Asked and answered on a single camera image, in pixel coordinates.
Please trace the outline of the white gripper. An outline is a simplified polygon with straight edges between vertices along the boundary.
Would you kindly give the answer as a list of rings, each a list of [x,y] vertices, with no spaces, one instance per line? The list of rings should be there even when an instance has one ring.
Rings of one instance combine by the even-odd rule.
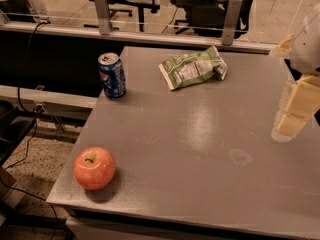
[[[271,137],[284,143],[294,139],[320,109],[320,77],[314,76],[320,75],[320,4],[269,55],[289,58],[291,67],[303,74],[297,81],[286,82],[279,100]]]

